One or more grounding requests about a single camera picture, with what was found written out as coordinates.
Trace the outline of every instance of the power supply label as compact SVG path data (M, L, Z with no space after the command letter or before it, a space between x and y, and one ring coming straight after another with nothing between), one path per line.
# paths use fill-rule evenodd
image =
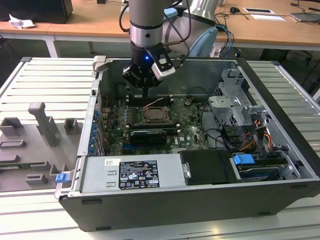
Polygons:
M119 164L119 188L159 188L157 161L121 161Z

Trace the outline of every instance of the blue latch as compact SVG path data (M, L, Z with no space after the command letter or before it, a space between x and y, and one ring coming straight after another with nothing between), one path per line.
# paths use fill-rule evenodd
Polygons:
M67 184L69 183L69 173L59 173L56 177L55 177L55 182L57 184Z
M256 163L251 154L237 154L233 157L233 161L236 165Z

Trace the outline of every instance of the wooden desk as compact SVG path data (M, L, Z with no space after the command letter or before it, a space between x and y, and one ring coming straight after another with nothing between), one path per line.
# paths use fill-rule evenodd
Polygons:
M228 0L229 4L236 4L242 13L246 13L243 7L271 9L276 15L302 12L290 6L291 2L294 0ZM121 3L72 0L72 4L73 14L67 24L36 23L35 28L19 30L7 22L0 22L0 34L4 38L44 40L51 57L59 56L55 41L130 42L129 35L119 28ZM320 8L320 4L315 2L300 1L300 6L306 11L309 11L308 7ZM230 6L225 4L224 8L218 7L216 13L229 10ZM320 51L320 25L316 23L296 23L291 16L283 16L285 21L247 17L250 20L243 15L230 15L227 19L227 26L234 34L234 47ZM129 27L128 13L124 14L122 21ZM226 34L219 32L217 44L222 45L226 40Z
M289 13L302 13L302 10L291 6L294 0L228 0L229 4L237 5L241 13L248 14L243 8L270 9L274 15L288 15ZM319 3L300 1L300 7L306 12L309 7L320 8ZM228 12L230 6L224 4L216 9L216 13ZM282 16L285 21L255 20L252 16L229 15L226 20L228 29L234 35L234 46L257 48L299 49L320 46L320 25L313 23L297 23L291 16ZM218 21L224 24L224 19L217 16ZM226 34L220 32L217 41L225 41Z

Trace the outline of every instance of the blue cable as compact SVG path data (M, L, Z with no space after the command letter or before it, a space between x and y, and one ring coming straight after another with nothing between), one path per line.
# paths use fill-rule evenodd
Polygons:
M220 28L222 28L222 29L225 31L225 33L228 34L228 37L229 37L229 40L230 40L228 52L227 52L226 55L225 55L225 57L227 57L228 54L229 54L229 52L230 52L230 50L231 50L231 46L232 46L232 42L231 42L231 41L232 41L232 38L231 38L230 32L229 32L226 28L224 28L223 26L221 26L221 25L219 25L219 24L217 24L217 26L220 27Z

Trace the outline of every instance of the motherboard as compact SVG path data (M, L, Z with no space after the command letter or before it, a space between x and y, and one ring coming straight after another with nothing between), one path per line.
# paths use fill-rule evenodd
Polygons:
M109 100L102 109L107 156L175 154L209 149L201 103L191 97Z

